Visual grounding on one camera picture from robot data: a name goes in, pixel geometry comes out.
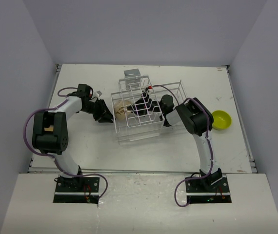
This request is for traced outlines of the beige bowl with drawing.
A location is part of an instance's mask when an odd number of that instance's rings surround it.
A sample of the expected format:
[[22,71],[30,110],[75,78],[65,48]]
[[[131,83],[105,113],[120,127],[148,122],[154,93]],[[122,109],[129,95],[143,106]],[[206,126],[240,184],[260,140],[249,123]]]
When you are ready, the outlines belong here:
[[118,100],[113,105],[115,119],[119,121],[126,121],[127,116],[130,114],[130,111],[127,109],[132,106],[132,102],[130,100]]

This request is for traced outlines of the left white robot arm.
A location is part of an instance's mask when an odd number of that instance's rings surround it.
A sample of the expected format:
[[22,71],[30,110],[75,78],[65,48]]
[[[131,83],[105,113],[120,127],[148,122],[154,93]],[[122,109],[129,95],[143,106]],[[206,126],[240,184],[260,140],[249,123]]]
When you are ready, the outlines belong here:
[[37,110],[33,117],[32,146],[34,154],[52,159],[60,176],[68,178],[67,186],[74,192],[84,187],[84,175],[80,166],[66,153],[69,144],[67,121],[80,112],[93,116],[99,123],[113,123],[114,117],[105,101],[93,100],[94,90],[87,84],[79,84],[75,91],[67,94],[64,101],[53,108]]

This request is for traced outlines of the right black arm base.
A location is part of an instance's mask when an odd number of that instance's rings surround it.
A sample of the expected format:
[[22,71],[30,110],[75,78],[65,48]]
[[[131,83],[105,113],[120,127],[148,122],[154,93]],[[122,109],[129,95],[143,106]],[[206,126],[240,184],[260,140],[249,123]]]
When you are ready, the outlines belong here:
[[222,176],[212,186],[207,188],[201,184],[199,179],[185,182],[186,198],[188,204],[214,204],[232,203],[227,177]]

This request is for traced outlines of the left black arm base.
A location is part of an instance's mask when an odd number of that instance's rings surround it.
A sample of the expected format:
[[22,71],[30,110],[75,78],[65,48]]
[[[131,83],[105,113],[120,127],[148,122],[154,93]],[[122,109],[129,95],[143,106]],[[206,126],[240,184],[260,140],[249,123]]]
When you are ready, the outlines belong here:
[[54,203],[99,203],[99,177],[57,177]]

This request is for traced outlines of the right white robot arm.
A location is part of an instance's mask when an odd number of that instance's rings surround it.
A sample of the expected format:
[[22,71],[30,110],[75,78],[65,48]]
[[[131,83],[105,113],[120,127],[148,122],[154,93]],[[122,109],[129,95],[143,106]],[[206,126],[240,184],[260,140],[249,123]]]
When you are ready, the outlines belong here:
[[212,146],[213,115],[196,97],[186,98],[177,105],[174,104],[175,100],[177,98],[173,93],[163,95],[159,101],[152,100],[145,91],[137,102],[125,105],[125,112],[133,112],[138,117],[148,112],[161,113],[160,120],[164,127],[182,123],[187,132],[193,136],[200,159],[199,182],[194,184],[201,185],[203,190],[210,192],[218,186],[218,181],[222,178],[221,168],[216,163]]

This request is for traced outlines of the yellow-green bowl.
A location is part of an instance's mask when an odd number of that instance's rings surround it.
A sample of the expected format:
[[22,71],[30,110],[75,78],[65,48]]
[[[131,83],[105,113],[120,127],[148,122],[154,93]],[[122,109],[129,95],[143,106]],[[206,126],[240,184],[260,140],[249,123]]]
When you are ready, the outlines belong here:
[[225,130],[232,124],[231,116],[222,110],[216,110],[212,113],[214,122],[212,124],[215,130]]

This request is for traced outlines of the white wire dish rack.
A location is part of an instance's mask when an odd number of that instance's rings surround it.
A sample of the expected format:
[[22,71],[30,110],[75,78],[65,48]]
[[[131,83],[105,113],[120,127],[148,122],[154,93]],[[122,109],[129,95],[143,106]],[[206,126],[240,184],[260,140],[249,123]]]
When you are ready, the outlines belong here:
[[[186,92],[182,81],[153,84],[148,75],[141,76],[141,83],[139,88],[128,89],[126,87],[125,79],[122,78],[118,82],[119,91],[111,94],[112,107],[120,99],[130,100],[134,104],[145,90],[149,91],[151,99],[159,101],[165,94],[173,93],[177,100],[174,104],[182,103],[186,98]],[[133,112],[127,116],[126,121],[119,121],[114,119],[115,132],[119,143],[142,140],[150,137],[157,137],[165,128],[163,122],[160,120],[161,113],[150,112],[147,116],[138,117]]]

